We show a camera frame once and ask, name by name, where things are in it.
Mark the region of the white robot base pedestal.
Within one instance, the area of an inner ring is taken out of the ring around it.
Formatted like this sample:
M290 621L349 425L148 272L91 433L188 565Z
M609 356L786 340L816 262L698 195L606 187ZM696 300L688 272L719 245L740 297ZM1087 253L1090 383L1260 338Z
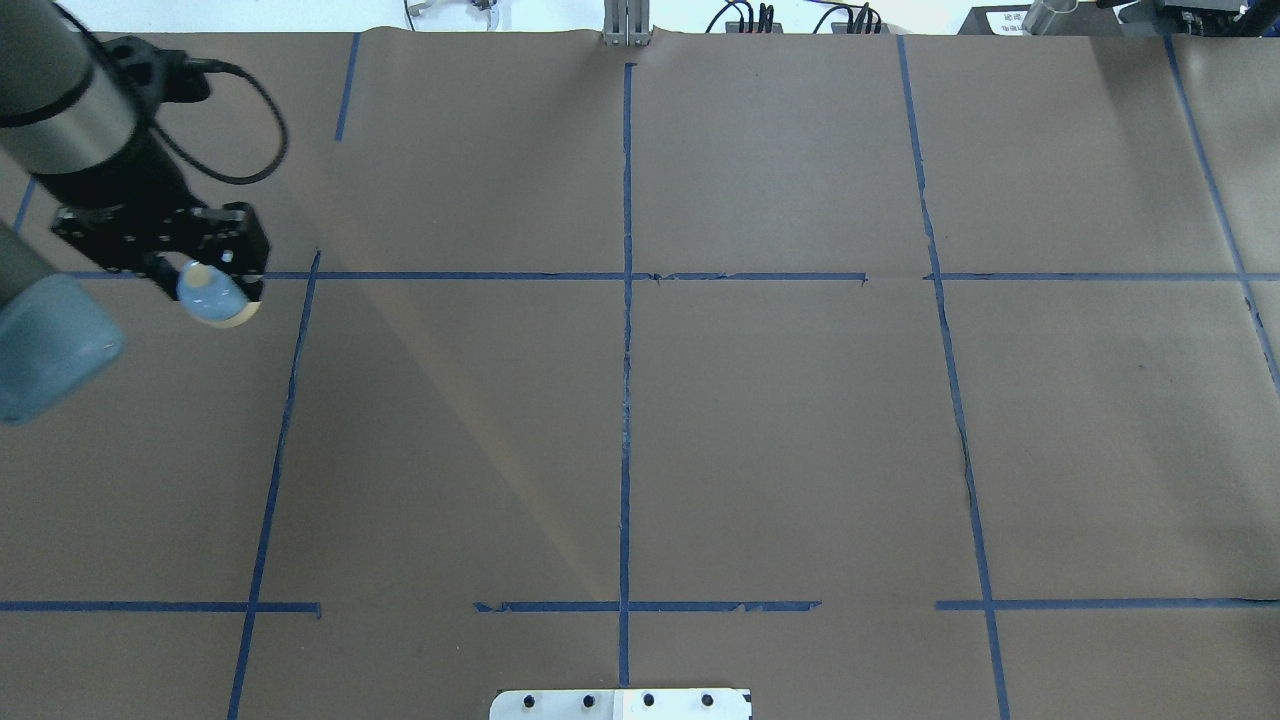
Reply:
M753 698L735 688L503 691L489 719L753 719Z

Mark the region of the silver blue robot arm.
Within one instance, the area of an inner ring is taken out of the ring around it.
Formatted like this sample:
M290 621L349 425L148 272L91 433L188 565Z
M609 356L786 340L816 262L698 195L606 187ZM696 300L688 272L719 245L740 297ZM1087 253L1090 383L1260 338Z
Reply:
M3 151L58 201L51 232L113 275L154 283L192 318L233 328L260 307L270 243L247 202L219 208L191 190L189 167L232 186L255 184L285 159L280 108L242 67L157 47L102 41L54 1L5 1ZM214 170L159 123L160 106L210 97L209 77L243 79L265 101L279 141L248 176ZM3 225L1 415L19 427L113 364L124 334L65 272Z

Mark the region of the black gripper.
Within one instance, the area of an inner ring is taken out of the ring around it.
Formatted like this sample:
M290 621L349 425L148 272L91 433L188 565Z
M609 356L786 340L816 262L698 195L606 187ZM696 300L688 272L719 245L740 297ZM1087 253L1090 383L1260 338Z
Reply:
M227 273L251 301L262 297L270 243L253 206L197 199L156 140L132 140L106 161L52 174L60 202L52 233L105 272L131 272L177 299L178 252Z

